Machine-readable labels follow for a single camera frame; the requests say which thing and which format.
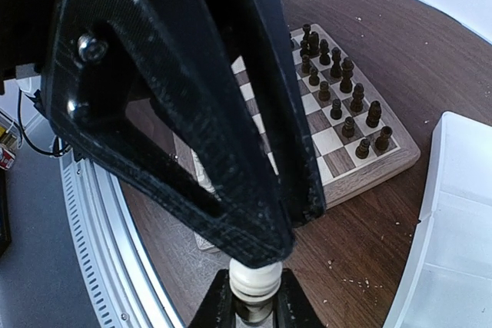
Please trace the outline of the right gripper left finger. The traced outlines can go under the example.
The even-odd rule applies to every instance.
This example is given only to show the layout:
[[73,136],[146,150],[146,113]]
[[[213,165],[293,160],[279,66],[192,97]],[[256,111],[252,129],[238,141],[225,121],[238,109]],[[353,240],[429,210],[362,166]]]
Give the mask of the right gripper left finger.
[[229,270],[219,270],[188,328],[236,327],[233,293],[230,288]]

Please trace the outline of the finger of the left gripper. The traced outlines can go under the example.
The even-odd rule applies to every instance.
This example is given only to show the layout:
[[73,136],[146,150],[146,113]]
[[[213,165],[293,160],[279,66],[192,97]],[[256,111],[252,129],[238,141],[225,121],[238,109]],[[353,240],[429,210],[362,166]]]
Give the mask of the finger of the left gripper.
[[242,57],[206,0],[61,0],[42,76],[54,131],[230,257],[294,247]]
[[231,59],[242,57],[278,169],[282,203],[299,227],[326,209],[281,0],[206,0]]

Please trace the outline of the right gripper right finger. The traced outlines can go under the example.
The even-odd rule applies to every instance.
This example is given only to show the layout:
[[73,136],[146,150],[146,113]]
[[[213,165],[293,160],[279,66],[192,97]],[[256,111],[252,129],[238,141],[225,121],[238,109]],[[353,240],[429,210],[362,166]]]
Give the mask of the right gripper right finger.
[[274,299],[274,326],[324,327],[293,271],[287,268],[282,270],[281,285]]

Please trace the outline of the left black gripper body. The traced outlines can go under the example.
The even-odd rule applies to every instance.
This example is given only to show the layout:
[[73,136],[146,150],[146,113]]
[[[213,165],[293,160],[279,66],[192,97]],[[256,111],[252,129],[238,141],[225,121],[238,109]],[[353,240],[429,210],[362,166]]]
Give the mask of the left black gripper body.
[[1,80],[45,60],[56,0],[1,0]]

